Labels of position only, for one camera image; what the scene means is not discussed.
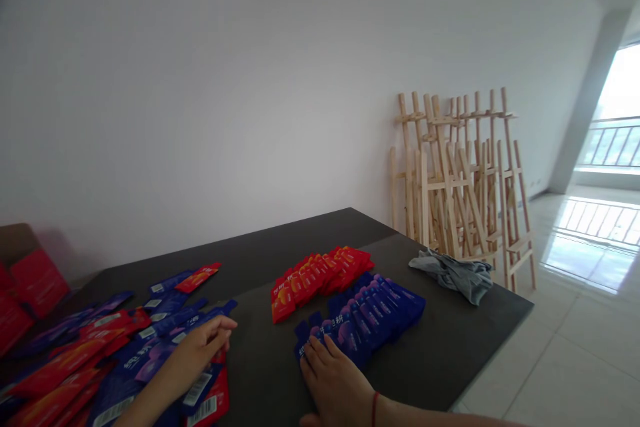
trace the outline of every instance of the finger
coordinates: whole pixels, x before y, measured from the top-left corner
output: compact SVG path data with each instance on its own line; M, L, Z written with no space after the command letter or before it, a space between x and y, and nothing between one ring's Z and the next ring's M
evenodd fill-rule
M304 357L300 358L300 370L302 370L302 377L305 379L305 383L310 390L313 391L315 389L315 383L317 381L317 377L309 367L309 363L307 359Z
M322 360L322 363L324 365L329 365L333 360L333 357L331 357L324 345L316 337L311 337L309 341L311 342L313 349L318 354L318 357L320 357L320 360Z
M231 330L220 329L218 331L216 337L205 346L209 358L213 357L227 343L230 335Z
M300 427L322 427L322 421L317 414L307 414L300 419Z
M235 320L225 316L215 316L208 322L202 324L199 329L206 333L209 337L213 336L219 328L233 330L238 326Z
M320 360L320 357L318 357L318 354L313 349L311 344L305 344L305 355L307 357L307 361L309 361L311 368L317 376L320 370L324 367L324 364L322 363L322 360Z
M325 336L325 344L327 345L327 349L329 353L334 358L341 358L344 356L344 354L342 353L342 350L340 350L338 346L333 343L333 340L331 339L331 337Z

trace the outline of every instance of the red string bracelet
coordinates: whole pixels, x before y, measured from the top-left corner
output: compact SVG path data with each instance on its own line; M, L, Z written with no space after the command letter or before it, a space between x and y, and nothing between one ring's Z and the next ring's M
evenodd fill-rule
M375 394L373 395L373 407L371 409L371 427L375 427L375 405L378 401L379 396L380 396L380 392L376 390Z

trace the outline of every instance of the wooden easel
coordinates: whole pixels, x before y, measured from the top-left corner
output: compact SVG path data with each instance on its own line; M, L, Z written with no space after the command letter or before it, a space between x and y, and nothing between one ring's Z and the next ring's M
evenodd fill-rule
M421 111L417 92L411 95L413 112L407 113L405 96L399 95L400 115L395 121L402 125L405 171L398 171L392 147L391 215L393 228L398 230L397 183L403 180L406 235L458 260L489 263L495 263L502 243L505 286L515 292L515 272L527 260L535 288L535 262L520 155L509 131L509 120L516 117L507 111L506 90L501 93L502 111L495 109L495 92L491 90L488 110L481 111L480 93L475 92L473 112L469 111L469 97L464 95L450 99L448 114L441 112L437 95L424 95ZM482 119L490 122L490 134L485 139L481 135ZM496 119L503 119L505 124L506 168L502 143L496 148ZM426 122L425 134L422 121ZM470 121L475 121L475 139L471 139ZM411 147L410 122L415 124L417 149ZM517 215L518 197L523 206L522 226Z
M501 141L498 141L503 263L505 269L505 286L517 292L515 274L527 260L529 260L529 266L531 268L531 285L534 289L537 287L535 260L533 258L533 234L529 223L529 202L527 200L527 190L520 162L520 150L517 141L511 143L511 132L509 130L509 120L516 117L513 113L507 111L507 89L504 87L501 89L501 97L501 118L505 123L505 146L507 150L507 169L505 169L502 160ZM523 229L521 229L518 218L519 201L522 203Z

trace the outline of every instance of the gray cloth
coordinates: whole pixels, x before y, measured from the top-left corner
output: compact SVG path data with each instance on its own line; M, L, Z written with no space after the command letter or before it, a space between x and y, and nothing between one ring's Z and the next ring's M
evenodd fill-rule
M427 272L441 287L457 290L473 305L493 287L490 271L493 266L487 262L460 262L448 255L441 255L427 248L419 252L418 258L409 261L409 267Z

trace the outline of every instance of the red box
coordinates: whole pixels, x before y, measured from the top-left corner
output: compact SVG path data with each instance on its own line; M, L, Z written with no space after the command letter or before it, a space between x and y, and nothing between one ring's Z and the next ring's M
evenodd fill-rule
M20 305L4 292L0 292L0 357L33 325L33 319Z
M0 288L15 294L38 318L69 293L67 282L28 224L0 227L0 269Z

